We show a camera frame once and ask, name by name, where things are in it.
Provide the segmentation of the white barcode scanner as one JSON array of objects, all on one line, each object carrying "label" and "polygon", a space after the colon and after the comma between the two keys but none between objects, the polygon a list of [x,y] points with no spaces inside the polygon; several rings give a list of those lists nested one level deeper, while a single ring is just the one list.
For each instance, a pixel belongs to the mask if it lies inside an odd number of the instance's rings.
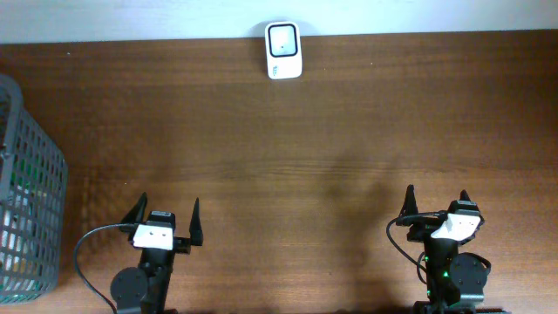
[{"label": "white barcode scanner", "polygon": [[267,74],[270,79],[295,79],[303,73],[298,25],[292,21],[268,24],[264,31]]}]

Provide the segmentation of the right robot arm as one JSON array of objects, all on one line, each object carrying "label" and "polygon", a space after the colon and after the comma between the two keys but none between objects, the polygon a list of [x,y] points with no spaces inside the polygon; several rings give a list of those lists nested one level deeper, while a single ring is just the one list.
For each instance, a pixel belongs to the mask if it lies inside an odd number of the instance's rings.
[{"label": "right robot arm", "polygon": [[405,191],[405,200],[395,223],[409,229],[406,239],[424,245],[414,262],[424,271],[427,299],[417,301],[414,313],[474,313],[484,301],[483,289],[491,263],[459,247],[472,241],[485,222],[478,205],[463,190],[447,210],[420,213],[414,186]]}]

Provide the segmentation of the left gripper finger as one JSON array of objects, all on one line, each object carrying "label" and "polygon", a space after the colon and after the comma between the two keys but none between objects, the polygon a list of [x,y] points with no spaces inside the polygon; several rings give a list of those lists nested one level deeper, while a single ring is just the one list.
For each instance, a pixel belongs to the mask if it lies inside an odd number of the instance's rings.
[{"label": "left gripper finger", "polygon": [[200,200],[196,199],[194,203],[194,209],[189,224],[189,234],[190,234],[190,245],[191,246],[202,246],[203,245],[203,231],[201,226],[201,216],[200,216]]},{"label": "left gripper finger", "polygon": [[122,224],[122,226],[119,228],[119,231],[123,233],[133,232],[134,227],[143,222],[146,205],[147,193],[144,192],[141,194],[135,205],[121,220],[120,223]]}]

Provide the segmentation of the grey plastic mesh basket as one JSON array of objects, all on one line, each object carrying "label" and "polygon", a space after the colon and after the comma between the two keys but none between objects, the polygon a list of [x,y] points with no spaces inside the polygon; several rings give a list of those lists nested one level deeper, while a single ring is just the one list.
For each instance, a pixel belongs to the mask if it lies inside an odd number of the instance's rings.
[{"label": "grey plastic mesh basket", "polygon": [[1,76],[1,304],[25,304],[58,283],[68,167]]}]

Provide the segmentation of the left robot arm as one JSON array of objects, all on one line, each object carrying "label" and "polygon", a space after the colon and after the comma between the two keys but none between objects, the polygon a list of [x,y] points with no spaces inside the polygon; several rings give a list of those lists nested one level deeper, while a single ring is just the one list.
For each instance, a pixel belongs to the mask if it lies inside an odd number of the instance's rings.
[{"label": "left robot arm", "polygon": [[189,236],[175,234],[176,217],[172,212],[152,211],[145,214],[147,194],[142,194],[121,220],[119,230],[128,242],[141,251],[135,267],[121,270],[112,280],[110,292],[118,313],[176,313],[166,307],[167,293],[174,270],[174,258],[188,255],[191,248],[203,244],[200,201],[194,202]]}]

